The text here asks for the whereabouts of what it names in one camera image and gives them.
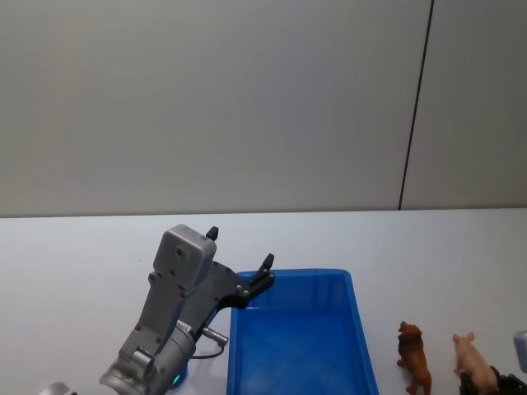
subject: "robotic arm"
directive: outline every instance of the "robotic arm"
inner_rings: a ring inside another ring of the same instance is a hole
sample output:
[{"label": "robotic arm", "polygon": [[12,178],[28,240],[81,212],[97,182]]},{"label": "robotic arm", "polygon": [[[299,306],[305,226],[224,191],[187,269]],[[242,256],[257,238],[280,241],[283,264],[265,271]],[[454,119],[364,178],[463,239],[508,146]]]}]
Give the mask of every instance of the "robotic arm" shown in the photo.
[{"label": "robotic arm", "polygon": [[[217,312],[227,307],[244,309],[274,282],[269,254],[249,282],[229,267],[213,261],[218,229],[201,235],[185,225],[163,234],[148,275],[150,291],[134,329],[119,356],[101,376],[119,395],[162,395],[196,351],[204,335],[226,343],[207,328]],[[41,394],[64,395],[66,386],[52,386]]]}]

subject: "gray wall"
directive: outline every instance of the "gray wall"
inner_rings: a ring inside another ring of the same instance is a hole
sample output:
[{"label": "gray wall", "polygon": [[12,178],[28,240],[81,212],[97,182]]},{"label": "gray wall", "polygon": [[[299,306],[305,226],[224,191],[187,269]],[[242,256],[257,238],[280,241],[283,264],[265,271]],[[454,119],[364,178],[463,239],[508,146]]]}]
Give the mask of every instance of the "gray wall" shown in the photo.
[{"label": "gray wall", "polygon": [[[423,0],[3,0],[0,216],[396,209]],[[403,208],[527,204],[527,3],[436,0]]]},{"label": "gray wall", "polygon": [[423,0],[3,0],[0,215],[395,209]]}]

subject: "white table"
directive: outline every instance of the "white table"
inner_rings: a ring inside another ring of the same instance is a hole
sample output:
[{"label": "white table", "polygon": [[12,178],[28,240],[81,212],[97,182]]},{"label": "white table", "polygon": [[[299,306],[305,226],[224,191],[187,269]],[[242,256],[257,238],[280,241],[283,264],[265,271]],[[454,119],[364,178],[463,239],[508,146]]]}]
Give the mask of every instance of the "white table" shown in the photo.
[{"label": "white table", "polygon": [[[255,269],[345,268],[380,394],[403,394],[401,319],[423,332],[432,393],[458,393],[454,332],[523,379],[512,342],[527,328],[527,210],[392,211],[0,220],[1,393],[54,380],[91,395],[135,324],[164,230],[220,227],[216,258]],[[230,313],[213,327],[229,331]],[[214,350],[207,339],[198,353]],[[192,361],[179,393],[225,393],[228,352]]]}]

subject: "blue plastic bin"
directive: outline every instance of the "blue plastic bin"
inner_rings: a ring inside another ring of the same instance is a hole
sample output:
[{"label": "blue plastic bin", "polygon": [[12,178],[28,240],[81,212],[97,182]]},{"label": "blue plastic bin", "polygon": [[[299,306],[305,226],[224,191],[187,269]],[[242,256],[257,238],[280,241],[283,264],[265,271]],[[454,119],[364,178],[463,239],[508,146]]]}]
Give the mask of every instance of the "blue plastic bin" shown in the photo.
[{"label": "blue plastic bin", "polygon": [[227,395],[377,395],[349,273],[273,272],[271,289],[232,310]]}]

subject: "toy animal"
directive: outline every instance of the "toy animal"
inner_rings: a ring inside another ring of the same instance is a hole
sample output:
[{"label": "toy animal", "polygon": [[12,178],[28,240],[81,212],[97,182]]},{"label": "toy animal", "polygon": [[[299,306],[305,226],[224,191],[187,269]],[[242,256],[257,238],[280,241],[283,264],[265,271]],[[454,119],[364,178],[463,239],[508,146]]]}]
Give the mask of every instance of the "toy animal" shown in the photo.
[{"label": "toy animal", "polygon": [[454,373],[458,376],[463,372],[468,373],[474,387],[480,393],[491,393],[497,390],[496,375],[476,347],[473,346],[474,338],[473,332],[469,332],[466,337],[456,334],[452,337],[457,361]]},{"label": "toy animal", "polygon": [[427,358],[422,348],[422,334],[417,325],[401,322],[399,328],[399,354],[401,359],[397,365],[408,369],[412,374],[412,383],[406,387],[406,392],[415,395],[420,386],[424,394],[430,395],[431,375],[427,367]]}]

